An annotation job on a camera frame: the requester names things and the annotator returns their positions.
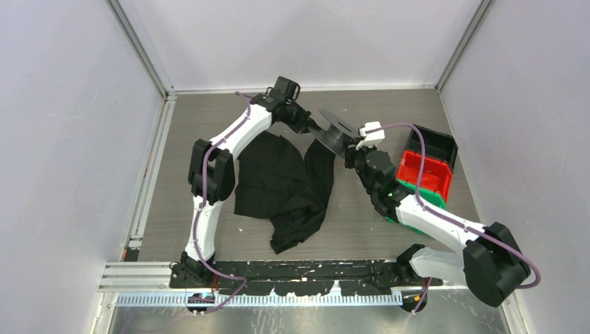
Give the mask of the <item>grey plastic cable spool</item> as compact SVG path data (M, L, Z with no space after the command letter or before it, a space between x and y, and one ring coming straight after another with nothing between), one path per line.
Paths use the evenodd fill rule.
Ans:
M332 153L344 159L349 147L356 146L360 141L359 129L330 111L319 109L319 113L329 122L328 128L309 124L309 132Z

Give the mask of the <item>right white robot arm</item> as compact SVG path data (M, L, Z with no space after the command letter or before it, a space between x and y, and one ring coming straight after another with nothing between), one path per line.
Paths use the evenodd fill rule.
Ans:
M507 226L483 225L428 205L395 179L387 152L348 145L344 160L381 216L416 228L449 249L415 244L405 250L397 258L397 276L403 284L416 285L423 278L446 280L466 286L481 302L497 307L537 273Z

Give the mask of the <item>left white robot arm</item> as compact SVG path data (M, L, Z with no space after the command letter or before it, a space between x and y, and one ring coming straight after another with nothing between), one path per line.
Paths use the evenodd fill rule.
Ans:
M296 102L300 91L295 81L278 77L263 93L244 96L244 112L220 134L193 144L188 174L193 218L181 258L170 267L171 287L204 288L217 275L213 268L215 233L223 204L235 188L234 163L253 139L276 122L298 134L306 132L311 117Z

